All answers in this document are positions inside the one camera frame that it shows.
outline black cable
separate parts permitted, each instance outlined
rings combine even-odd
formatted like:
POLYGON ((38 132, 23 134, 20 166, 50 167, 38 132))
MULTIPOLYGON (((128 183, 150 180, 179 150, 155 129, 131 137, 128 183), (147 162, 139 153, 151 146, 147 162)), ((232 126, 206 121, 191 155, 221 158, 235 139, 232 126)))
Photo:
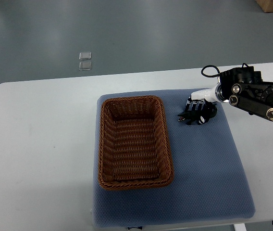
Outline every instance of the black cable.
POLYGON ((207 66, 203 67, 203 69, 200 71, 200 73, 201 73, 203 76, 208 77, 208 78, 213 78, 213 77, 219 77, 219 76, 220 76, 220 70, 219 70, 219 68, 217 68, 217 67, 214 66, 214 65, 207 65, 207 66), (212 75, 212 76, 209 76, 209 75, 204 74, 204 70, 205 70, 206 68, 208 68, 208 67, 213 67, 214 69, 217 70, 218 73, 215 74, 215 75, 212 75))

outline concrete floor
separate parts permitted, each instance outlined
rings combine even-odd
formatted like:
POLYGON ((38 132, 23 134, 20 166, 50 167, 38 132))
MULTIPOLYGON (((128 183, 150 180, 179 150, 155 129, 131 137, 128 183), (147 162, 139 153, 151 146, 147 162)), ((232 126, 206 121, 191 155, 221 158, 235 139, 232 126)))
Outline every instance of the concrete floor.
POLYGON ((273 62, 273 13, 254 0, 0 0, 0 83, 243 62, 273 62))

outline blue mat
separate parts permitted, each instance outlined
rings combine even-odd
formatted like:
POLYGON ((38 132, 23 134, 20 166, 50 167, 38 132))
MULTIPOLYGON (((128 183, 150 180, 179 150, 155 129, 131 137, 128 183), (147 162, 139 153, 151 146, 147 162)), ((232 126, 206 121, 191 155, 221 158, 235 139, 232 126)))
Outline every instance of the blue mat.
POLYGON ((93 186, 96 227, 131 227, 250 218, 253 199, 222 106, 204 125, 178 122, 196 90, 156 90, 101 96, 97 106, 93 186), (156 95, 163 100, 174 163, 174 180, 163 188, 107 191, 98 183, 101 104, 108 98, 156 95))

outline screw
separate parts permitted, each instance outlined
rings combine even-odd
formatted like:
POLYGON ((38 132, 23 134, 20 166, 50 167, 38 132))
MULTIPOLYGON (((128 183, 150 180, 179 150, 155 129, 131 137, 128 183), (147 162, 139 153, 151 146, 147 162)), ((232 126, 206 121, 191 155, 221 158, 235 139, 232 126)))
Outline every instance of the screw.
POLYGON ((233 90, 233 93, 234 93, 234 94, 240 92, 240 91, 241 91, 240 85, 235 84, 235 85, 233 86, 233 89, 232 89, 232 90, 233 90))
POLYGON ((232 96, 229 98, 229 103, 230 103, 232 106, 237 105, 237 104, 238 104, 238 98, 237 98, 237 96, 232 95, 232 96))
POLYGON ((273 108, 270 108, 268 111, 267 111, 267 118, 271 121, 273 121, 273 108))

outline wicker basket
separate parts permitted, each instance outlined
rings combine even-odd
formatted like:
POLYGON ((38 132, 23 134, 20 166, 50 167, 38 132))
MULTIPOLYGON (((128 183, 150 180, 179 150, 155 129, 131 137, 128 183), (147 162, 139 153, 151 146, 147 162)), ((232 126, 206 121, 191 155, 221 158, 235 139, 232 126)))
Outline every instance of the wicker basket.
POLYGON ((101 106, 98 180, 106 190, 162 187, 174 168, 162 100, 107 99, 101 106))

